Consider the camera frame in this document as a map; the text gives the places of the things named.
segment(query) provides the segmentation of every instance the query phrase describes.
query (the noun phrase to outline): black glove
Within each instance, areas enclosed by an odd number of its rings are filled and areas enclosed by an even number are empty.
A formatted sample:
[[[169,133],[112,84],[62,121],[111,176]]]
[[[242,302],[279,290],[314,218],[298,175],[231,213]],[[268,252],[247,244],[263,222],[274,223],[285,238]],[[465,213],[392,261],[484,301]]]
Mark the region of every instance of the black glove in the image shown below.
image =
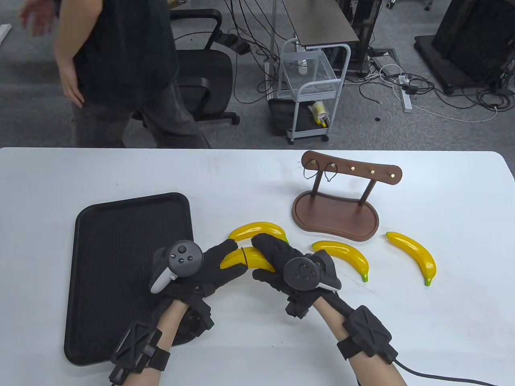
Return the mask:
[[[180,300],[190,306],[179,326],[180,332],[188,332],[199,336],[213,326],[211,308],[203,299],[215,293],[217,288],[243,275],[247,271],[245,264],[236,264],[227,269],[220,269],[220,263],[231,252],[238,249],[234,240],[226,240],[222,244],[204,252],[204,262],[200,270],[190,277],[179,277],[168,284],[159,294],[162,298],[152,315],[154,325],[157,325],[161,315],[174,300]]]
[[[302,319],[319,297],[327,293],[333,293],[321,288],[311,291],[297,291],[284,281],[283,270],[286,263],[296,257],[304,256],[303,253],[292,248],[287,242],[265,233],[254,236],[251,241],[252,245],[276,269],[275,272],[256,269],[252,272],[252,277],[260,282],[266,282],[272,288],[288,295],[289,305],[286,307],[288,315]]]

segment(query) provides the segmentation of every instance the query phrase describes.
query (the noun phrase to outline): banana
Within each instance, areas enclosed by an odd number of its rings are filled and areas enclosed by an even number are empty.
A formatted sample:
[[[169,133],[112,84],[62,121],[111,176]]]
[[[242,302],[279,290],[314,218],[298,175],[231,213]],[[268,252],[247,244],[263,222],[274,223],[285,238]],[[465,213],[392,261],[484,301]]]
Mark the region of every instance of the banana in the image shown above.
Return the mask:
[[[422,245],[407,236],[396,232],[387,232],[386,237],[393,245],[410,255],[419,265],[425,278],[425,285],[430,286],[436,276],[436,263],[431,254]]]
[[[225,269],[236,264],[245,264],[248,268],[261,268],[270,272],[276,271],[263,254],[254,247],[240,248],[231,252],[220,263],[220,268]]]
[[[288,242],[284,230],[280,226],[272,224],[271,222],[253,222],[240,226],[238,229],[233,230],[228,238],[238,242],[254,237],[259,233],[268,233],[269,235]]]
[[[358,271],[364,282],[368,281],[368,261],[356,248],[338,241],[318,241],[313,244],[313,249],[317,252],[324,249],[331,256],[345,260]]]

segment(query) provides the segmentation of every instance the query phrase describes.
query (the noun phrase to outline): chair armrest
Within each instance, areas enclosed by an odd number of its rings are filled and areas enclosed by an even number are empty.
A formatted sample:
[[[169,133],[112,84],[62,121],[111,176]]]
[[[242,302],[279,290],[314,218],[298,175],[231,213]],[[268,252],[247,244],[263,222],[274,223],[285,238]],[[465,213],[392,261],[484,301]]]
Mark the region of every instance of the chair armrest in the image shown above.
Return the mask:
[[[211,85],[209,84],[209,81],[206,78],[196,78],[196,77],[177,77],[177,85],[179,88],[182,87],[196,87],[200,89],[204,89],[204,94],[202,95],[202,98],[200,99],[200,102],[195,109],[195,111],[191,112],[194,117],[196,117],[198,114],[202,113],[204,111],[205,106],[208,104],[209,100],[211,99]]]
[[[218,35],[222,27],[222,14],[217,9],[173,9],[170,11],[170,20],[178,19],[214,19],[216,20],[216,27],[213,29],[208,43],[204,49],[211,49],[215,36]]]

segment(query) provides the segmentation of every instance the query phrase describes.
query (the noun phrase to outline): office chair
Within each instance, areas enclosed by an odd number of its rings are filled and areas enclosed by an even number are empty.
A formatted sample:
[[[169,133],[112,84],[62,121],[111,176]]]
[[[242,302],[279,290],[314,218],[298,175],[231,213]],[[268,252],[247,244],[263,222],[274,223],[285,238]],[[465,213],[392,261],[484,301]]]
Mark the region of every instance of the office chair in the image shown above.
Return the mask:
[[[434,0],[427,0],[425,2],[425,7],[424,7],[425,11],[431,11],[431,6],[433,5],[433,1]],[[396,2],[397,2],[397,0],[390,0],[390,1],[388,1],[386,3],[386,8],[392,9]]]
[[[213,43],[229,47],[238,55],[250,52],[250,45],[236,35],[223,33],[222,15],[216,9],[171,10],[170,20],[214,19],[216,26],[204,49],[178,49],[179,75],[177,83],[188,111],[195,121],[230,119],[239,125],[236,113],[226,112],[233,90],[231,58],[222,51],[211,49]],[[143,115],[135,112],[133,119],[143,121]]]

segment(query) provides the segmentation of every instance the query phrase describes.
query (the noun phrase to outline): person's hand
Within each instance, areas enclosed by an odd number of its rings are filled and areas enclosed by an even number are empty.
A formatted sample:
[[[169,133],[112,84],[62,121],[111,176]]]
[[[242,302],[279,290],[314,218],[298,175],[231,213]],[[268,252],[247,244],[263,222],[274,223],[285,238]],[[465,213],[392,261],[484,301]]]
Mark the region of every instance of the person's hand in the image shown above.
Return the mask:
[[[158,320],[173,300],[180,300],[202,314],[210,313],[210,308],[202,299],[212,295],[218,288],[247,272],[245,264],[236,264],[227,269],[220,269],[220,263],[238,245],[234,240],[226,240],[222,244],[204,252],[204,262],[200,270],[190,277],[179,277],[172,280],[157,296],[163,301],[154,312],[153,318]]]
[[[55,5],[52,0],[26,0],[20,10],[22,26],[27,28],[32,17],[32,36],[43,36],[52,31],[56,18]]]
[[[296,257],[304,256],[302,252],[292,248],[287,242],[265,233],[254,236],[251,241],[252,245],[263,254],[276,270],[270,272],[264,269],[256,269],[252,272],[252,277],[260,282],[268,283],[272,288],[288,295],[288,301],[293,304],[293,307],[290,308],[292,313],[290,313],[288,307],[286,311],[292,316],[303,318],[305,313],[303,314],[301,311],[309,309],[319,297],[329,292],[321,288],[311,291],[297,291],[284,281],[283,271],[286,263]]]
[[[79,91],[77,72],[75,71],[73,59],[63,59],[56,55],[56,61],[59,67],[59,76],[64,96],[77,107],[82,108],[84,97]]]

